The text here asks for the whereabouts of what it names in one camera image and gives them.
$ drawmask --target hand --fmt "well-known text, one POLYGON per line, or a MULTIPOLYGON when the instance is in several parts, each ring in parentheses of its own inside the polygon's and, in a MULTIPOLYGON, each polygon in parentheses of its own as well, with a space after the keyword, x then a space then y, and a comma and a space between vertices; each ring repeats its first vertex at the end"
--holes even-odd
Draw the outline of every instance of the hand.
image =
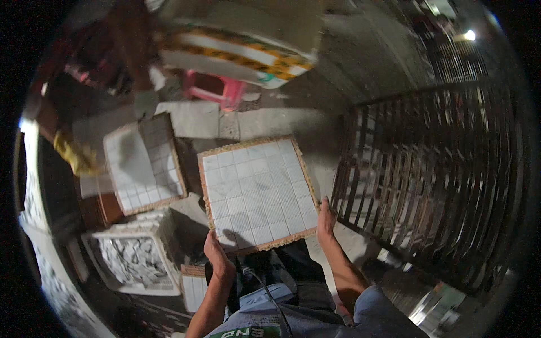
POLYGON ((325 241, 334 237, 334 224, 337 216, 329 209, 329 199, 327 196, 321 201, 318 217, 318 241, 325 241))
POLYGON ((234 278, 236 271, 235 265, 227 259, 226 253, 218 242, 216 230, 208 232, 207 239, 204 242, 203 252, 210 264, 212 264, 213 274, 218 277, 234 278))

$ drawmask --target pink plastic stool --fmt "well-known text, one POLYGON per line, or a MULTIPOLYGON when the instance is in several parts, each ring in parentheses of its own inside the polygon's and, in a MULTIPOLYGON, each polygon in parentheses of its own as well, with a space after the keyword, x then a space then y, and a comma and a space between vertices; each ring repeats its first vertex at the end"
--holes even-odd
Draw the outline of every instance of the pink plastic stool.
POLYGON ((223 82, 223 93, 222 95, 219 95, 195 87, 196 74, 197 72, 195 70, 186 71, 186 77, 184 78, 184 96, 187 99, 191 99, 195 96, 203 100, 218 102, 220 104, 220 109, 224 111, 235 111, 239 107, 239 104, 242 102, 242 95, 246 88, 245 82, 230 77, 212 75, 223 82))

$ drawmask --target yellow work glove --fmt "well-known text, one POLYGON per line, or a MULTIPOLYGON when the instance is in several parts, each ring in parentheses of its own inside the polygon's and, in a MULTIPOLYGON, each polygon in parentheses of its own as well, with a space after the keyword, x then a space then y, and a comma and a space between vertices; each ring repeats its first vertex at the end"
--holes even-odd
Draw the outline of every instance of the yellow work glove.
POLYGON ((60 156, 69 163, 77 177, 97 176, 101 173, 96 162, 96 152, 89 146, 81 146, 65 132, 56 132, 53 147, 60 156))

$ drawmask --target metal grate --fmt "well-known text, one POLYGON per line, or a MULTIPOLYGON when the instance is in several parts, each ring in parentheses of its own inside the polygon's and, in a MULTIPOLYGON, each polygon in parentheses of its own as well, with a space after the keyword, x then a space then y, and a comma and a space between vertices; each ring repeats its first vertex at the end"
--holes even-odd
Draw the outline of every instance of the metal grate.
POLYGON ((448 84, 358 106, 331 204, 338 221, 470 295, 500 281, 522 192, 512 93, 448 84))
POLYGON ((426 50, 438 83, 487 79, 488 71, 475 42, 427 42, 426 50))

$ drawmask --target white basket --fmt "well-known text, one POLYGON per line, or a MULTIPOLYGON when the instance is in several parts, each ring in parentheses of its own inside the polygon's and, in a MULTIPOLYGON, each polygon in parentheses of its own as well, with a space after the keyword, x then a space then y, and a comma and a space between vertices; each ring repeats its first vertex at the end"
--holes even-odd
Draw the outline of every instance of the white basket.
POLYGON ((135 220, 126 224, 115 224, 109 229, 83 234, 84 246, 94 263, 105 285, 113 290, 127 294, 151 295, 151 296, 178 296, 182 294, 182 276, 175 264, 180 253, 179 242, 175 237, 177 228, 173 215, 169 209, 153 210, 139 214, 135 220), (122 284, 111 272, 104 262, 98 245, 100 238, 152 238, 163 266, 167 272, 167 278, 158 283, 144 286, 140 284, 122 284))

